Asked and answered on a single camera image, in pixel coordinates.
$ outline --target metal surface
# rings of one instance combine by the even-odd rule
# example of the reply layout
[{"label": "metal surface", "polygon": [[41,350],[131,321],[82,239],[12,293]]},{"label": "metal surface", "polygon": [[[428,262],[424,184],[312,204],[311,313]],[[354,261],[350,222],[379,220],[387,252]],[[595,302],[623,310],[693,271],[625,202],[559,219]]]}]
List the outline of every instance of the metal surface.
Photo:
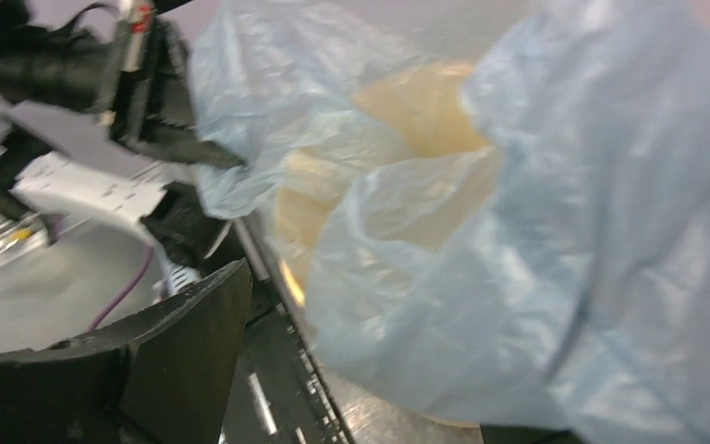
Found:
[{"label": "metal surface", "polygon": [[251,302],[225,416],[227,443],[352,444],[273,283],[254,281]]},{"label": "metal surface", "polygon": [[[0,352],[39,350],[82,333],[129,282],[144,252],[134,237],[86,222],[0,268]],[[149,306],[157,263],[104,325]]]},{"label": "metal surface", "polygon": [[330,371],[323,370],[323,376],[357,444],[483,443],[479,428],[442,425],[380,400]]}]

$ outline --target translucent plastic bag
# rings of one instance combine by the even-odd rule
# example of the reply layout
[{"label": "translucent plastic bag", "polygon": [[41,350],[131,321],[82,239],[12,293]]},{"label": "translucent plastic bag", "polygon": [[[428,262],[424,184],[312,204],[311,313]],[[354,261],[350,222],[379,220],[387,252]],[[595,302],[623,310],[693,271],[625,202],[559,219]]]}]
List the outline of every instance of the translucent plastic bag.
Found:
[{"label": "translucent plastic bag", "polygon": [[248,166],[202,166],[203,204],[227,218],[261,211],[268,241],[305,286],[319,232],[353,180],[488,146],[460,110],[458,89],[524,8],[225,0],[193,48],[198,132]]},{"label": "translucent plastic bag", "polygon": [[[291,6],[273,16],[246,3],[268,5],[226,4],[197,44],[194,83],[202,134],[252,163],[206,168],[202,197],[220,216],[257,207],[276,221],[270,240],[305,289],[319,359],[442,419],[710,443],[710,34],[681,2],[542,2],[451,99],[498,149],[413,139],[376,115],[385,106],[359,105],[357,92],[387,100],[368,86],[386,80],[411,109],[444,109],[407,99],[404,73],[464,57],[382,33],[400,20],[363,10],[391,2],[353,0],[357,14],[319,16],[322,33],[298,25],[328,37],[308,45],[269,35],[312,3],[276,0]],[[466,31],[450,39],[477,45],[462,36],[488,29],[498,3],[463,3]],[[345,57],[353,48],[370,63]],[[410,57],[382,57],[394,50]],[[418,141],[445,147],[418,155]],[[277,212],[285,188],[308,206]],[[293,209],[317,225],[282,228]]]}]

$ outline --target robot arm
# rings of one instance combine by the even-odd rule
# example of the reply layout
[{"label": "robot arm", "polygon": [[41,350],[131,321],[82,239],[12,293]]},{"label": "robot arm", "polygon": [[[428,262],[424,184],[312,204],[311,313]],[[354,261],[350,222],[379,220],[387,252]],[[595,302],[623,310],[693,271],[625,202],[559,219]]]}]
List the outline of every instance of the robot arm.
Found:
[{"label": "robot arm", "polygon": [[124,1],[113,41],[102,43],[77,29],[80,16],[48,30],[29,24],[20,0],[1,0],[0,95],[95,114],[108,137],[135,154],[240,165],[226,148],[199,141],[193,131],[186,45],[158,17],[188,1]]}]

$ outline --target wire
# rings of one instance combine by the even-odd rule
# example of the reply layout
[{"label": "wire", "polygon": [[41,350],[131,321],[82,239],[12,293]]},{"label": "wire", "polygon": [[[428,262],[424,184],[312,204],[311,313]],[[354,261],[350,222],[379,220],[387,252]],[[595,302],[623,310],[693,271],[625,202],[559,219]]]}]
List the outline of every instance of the wire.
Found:
[{"label": "wire", "polygon": [[88,329],[86,332],[91,332],[94,331],[100,324],[102,324],[102,321],[110,315],[110,312],[112,312],[118,305],[124,301],[124,299],[127,298],[127,295],[131,293],[132,290],[134,290],[135,287],[137,287],[137,284],[140,283],[141,279],[145,276],[145,274],[148,272],[148,267],[151,265],[151,261],[153,259],[153,248],[152,247],[147,247],[145,250],[145,259],[142,262],[142,266],[140,267],[140,270],[137,272],[137,275],[132,278],[132,280],[127,284],[124,289],[118,293],[118,295],[110,302],[107,304],[107,306],[100,312],[95,318],[93,318],[93,321],[91,321],[91,324],[88,326]]},{"label": "wire", "polygon": [[93,11],[94,9],[104,9],[105,11],[111,12],[113,14],[116,14],[118,12],[118,8],[113,5],[93,2],[90,5],[84,7],[80,12],[72,16],[72,18],[70,18],[67,23],[55,29],[54,31],[50,31],[48,34],[46,34],[46,36],[53,36],[58,34],[71,36],[72,32],[74,32],[78,28],[78,26],[80,25],[80,21],[83,20],[85,15],[88,12]]}]

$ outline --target white plastic part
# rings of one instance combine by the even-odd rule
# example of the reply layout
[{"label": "white plastic part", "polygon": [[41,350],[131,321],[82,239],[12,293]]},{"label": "white plastic part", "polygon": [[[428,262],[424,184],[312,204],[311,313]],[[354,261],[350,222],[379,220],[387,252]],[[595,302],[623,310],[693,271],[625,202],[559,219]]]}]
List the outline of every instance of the white plastic part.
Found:
[{"label": "white plastic part", "polygon": [[89,217],[151,244],[157,251],[170,294],[200,278],[193,268],[170,262],[162,246],[140,222],[165,196],[161,182],[121,178],[50,153],[20,173],[13,192],[43,213]]}]

